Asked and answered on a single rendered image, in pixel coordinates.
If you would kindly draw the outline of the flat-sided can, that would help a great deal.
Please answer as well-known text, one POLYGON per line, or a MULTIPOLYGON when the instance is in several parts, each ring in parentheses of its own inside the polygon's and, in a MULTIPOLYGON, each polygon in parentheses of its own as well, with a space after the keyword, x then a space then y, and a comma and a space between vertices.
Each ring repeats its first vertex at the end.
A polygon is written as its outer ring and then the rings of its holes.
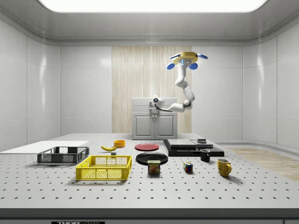
POLYGON ((161 169, 160 169, 160 160, 147 160, 148 164, 148 174, 160 174, 161 169))

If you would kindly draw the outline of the black stove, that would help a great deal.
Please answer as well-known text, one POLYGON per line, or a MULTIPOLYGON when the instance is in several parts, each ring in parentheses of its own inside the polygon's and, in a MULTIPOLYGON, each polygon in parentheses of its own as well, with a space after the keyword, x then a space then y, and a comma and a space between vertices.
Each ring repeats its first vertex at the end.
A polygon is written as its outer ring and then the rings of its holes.
POLYGON ((168 156, 200 156, 200 150, 210 150, 210 156, 224 156, 224 151, 206 139, 168 139, 164 140, 168 156))

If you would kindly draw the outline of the white cabinet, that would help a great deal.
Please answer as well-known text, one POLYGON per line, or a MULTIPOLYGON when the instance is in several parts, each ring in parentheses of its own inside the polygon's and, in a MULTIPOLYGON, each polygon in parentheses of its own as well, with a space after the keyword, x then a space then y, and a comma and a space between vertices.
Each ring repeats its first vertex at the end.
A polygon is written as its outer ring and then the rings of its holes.
POLYGON ((176 139, 177 112, 158 111, 153 98, 132 98, 132 139, 176 139))

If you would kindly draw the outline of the yellow basket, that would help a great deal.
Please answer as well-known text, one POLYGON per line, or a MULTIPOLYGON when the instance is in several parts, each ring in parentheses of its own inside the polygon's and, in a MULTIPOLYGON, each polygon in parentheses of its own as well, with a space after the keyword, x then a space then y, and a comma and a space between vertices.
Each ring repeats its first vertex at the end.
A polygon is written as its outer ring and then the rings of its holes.
POLYGON ((77 180, 127 180, 131 155, 91 155, 76 166, 77 180))

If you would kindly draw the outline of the drone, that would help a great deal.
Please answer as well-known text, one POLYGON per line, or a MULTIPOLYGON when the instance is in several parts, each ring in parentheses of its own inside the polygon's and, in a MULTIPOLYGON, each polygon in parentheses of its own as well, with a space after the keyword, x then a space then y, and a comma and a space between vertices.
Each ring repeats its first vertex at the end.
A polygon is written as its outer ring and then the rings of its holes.
POLYGON ((192 62, 190 63, 189 68, 192 69, 192 70, 195 70, 198 67, 198 65, 196 64, 196 62, 198 60, 198 57, 203 58, 203 59, 208 59, 207 56, 202 55, 202 54, 197 54, 195 52, 181 52, 181 53, 178 53, 178 54, 170 57, 172 62, 167 65, 167 69, 168 70, 173 69, 175 67, 175 65, 178 64, 178 61, 181 60, 181 59, 182 60, 183 59, 190 59, 192 62))

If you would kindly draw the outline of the yellow mug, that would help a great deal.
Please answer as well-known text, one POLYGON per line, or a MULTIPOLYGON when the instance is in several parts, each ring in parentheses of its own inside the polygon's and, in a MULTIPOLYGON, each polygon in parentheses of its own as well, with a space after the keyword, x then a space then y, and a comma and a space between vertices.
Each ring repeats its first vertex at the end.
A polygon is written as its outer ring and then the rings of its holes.
POLYGON ((227 177, 232 171, 230 160, 219 158, 217 160, 217 166, 219 174, 223 177, 227 177))

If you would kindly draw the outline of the white board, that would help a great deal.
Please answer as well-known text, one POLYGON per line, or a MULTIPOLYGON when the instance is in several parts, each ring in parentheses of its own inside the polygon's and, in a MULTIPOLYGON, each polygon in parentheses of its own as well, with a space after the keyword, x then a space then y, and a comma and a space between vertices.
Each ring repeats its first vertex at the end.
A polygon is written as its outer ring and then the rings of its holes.
POLYGON ((88 141, 40 141, 0 152, 0 154, 37 154, 53 147, 79 147, 88 141))

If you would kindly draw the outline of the black plate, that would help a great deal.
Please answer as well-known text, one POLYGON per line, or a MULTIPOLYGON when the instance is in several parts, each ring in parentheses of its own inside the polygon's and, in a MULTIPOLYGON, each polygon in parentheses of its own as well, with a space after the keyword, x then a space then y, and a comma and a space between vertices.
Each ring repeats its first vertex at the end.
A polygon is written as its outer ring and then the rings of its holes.
POLYGON ((165 164, 168 161, 168 157, 162 153, 154 152, 146 152, 136 156, 136 161, 140 164, 147 165, 148 160, 160 160, 161 164, 165 164))

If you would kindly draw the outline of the dark grey basket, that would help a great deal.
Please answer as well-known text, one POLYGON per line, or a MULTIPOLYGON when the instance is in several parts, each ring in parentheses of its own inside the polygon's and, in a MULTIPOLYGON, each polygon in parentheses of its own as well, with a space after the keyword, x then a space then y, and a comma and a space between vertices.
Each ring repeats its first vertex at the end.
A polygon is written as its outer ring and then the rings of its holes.
POLYGON ((77 164, 89 155, 89 147, 53 147, 40 152, 37 162, 41 164, 77 164))

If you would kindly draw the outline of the red plate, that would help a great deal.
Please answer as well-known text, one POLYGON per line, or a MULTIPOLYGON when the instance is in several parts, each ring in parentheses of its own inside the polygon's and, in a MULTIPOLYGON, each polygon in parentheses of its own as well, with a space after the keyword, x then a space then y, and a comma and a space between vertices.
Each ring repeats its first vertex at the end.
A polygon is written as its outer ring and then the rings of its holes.
POLYGON ((154 143, 142 143, 135 145, 135 149, 138 151, 155 151, 159 149, 159 145, 154 143))

